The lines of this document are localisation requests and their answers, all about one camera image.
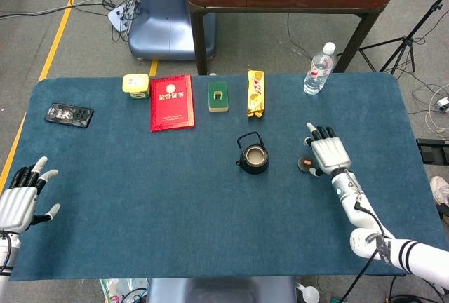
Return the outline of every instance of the table leg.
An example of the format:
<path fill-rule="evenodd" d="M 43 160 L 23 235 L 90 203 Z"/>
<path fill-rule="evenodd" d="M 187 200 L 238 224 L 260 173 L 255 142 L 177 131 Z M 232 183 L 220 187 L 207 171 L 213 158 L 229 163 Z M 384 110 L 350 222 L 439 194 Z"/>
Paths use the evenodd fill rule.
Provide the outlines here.
<path fill-rule="evenodd" d="M 191 12 L 190 21 L 194 37 L 196 70 L 198 75 L 207 75 L 208 65 L 206 63 L 206 38 L 204 36 L 203 13 Z"/>
<path fill-rule="evenodd" d="M 334 68 L 335 73 L 342 73 L 348 68 L 349 63 L 351 63 L 352 58 L 357 53 L 363 40 L 365 40 L 379 14 L 380 13 L 365 13 L 362 15 L 362 20 L 352 34 L 351 39 Z"/>

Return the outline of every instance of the white sneaker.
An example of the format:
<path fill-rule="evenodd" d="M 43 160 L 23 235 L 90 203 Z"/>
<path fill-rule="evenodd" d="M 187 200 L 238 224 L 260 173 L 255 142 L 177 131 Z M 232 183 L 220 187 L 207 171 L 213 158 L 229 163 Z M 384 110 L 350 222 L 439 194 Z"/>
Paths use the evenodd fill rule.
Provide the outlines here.
<path fill-rule="evenodd" d="M 430 179 L 430 188 L 432 190 L 432 195 L 437 204 L 449 205 L 449 183 L 446 182 L 442 177 L 436 176 Z"/>

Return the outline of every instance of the robotic hand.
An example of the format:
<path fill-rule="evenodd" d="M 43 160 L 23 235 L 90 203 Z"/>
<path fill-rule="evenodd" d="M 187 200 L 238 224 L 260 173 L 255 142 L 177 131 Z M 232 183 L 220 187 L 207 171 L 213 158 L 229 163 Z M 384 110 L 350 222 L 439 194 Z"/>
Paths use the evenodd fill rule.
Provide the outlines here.
<path fill-rule="evenodd" d="M 19 235 L 31 225 L 52 220 L 60 209 L 56 203 L 46 214 L 34 215 L 39 194 L 58 173 L 50 170 L 39 177 L 46 163 L 47 157 L 41 157 L 33 166 L 19 169 L 9 188 L 0 194 L 0 302 L 20 249 Z"/>
<path fill-rule="evenodd" d="M 356 227 L 351 233 L 351 249 L 360 257 L 374 257 L 423 278 L 436 286 L 449 289 L 449 252 L 418 243 L 396 239 L 380 222 L 371 207 L 355 174 L 349 171 L 349 158 L 342 141 L 332 128 L 307 124 L 313 139 L 308 145 L 315 153 L 319 168 L 311 168 L 312 175 L 331 175 L 332 185 L 349 221 Z"/>

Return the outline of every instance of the yellow snack package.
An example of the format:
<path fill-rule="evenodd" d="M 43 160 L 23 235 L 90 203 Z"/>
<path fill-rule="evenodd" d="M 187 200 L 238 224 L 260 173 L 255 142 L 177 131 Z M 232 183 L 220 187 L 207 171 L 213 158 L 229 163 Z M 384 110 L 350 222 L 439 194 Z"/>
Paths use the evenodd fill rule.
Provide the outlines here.
<path fill-rule="evenodd" d="M 248 70 L 248 117 L 262 117 L 265 110 L 265 73 Z"/>

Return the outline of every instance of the yellow floor line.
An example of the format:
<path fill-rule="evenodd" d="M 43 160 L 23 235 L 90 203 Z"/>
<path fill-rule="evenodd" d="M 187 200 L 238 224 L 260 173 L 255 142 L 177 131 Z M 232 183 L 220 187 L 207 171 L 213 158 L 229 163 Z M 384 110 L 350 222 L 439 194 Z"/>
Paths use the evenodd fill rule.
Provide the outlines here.
<path fill-rule="evenodd" d="M 148 73 L 149 76 L 156 76 L 158 62 L 159 62 L 158 60 L 152 60 L 152 65 L 149 68 L 149 73 Z"/>
<path fill-rule="evenodd" d="M 43 68 L 42 68 L 41 75 L 39 76 L 39 80 L 38 80 L 39 82 L 45 80 L 48 75 L 48 71 L 50 70 L 50 66 L 51 66 L 51 63 L 53 62 L 53 58 L 55 57 L 56 50 L 58 49 L 59 42 L 61 41 L 62 34 L 64 33 L 65 25 L 67 24 L 71 10 L 72 10 L 71 8 L 64 10 L 64 15 L 62 16 L 58 31 L 56 32 L 56 35 L 55 35 L 55 38 L 51 45 L 50 51 L 48 52 L 48 55 L 47 55 L 47 60 L 45 61 L 45 64 L 43 65 Z M 17 134 L 15 135 L 13 146 L 11 147 L 8 157 L 6 158 L 5 165 L 3 166 L 3 169 L 1 170 L 0 194 L 5 186 L 6 178 L 8 177 L 9 170 L 11 169 L 11 165 L 13 163 L 15 150 L 17 149 L 17 145 L 19 143 L 20 134 L 22 133 L 23 123 L 25 122 L 25 116 L 26 115 L 23 116 L 22 123 L 20 124 Z"/>

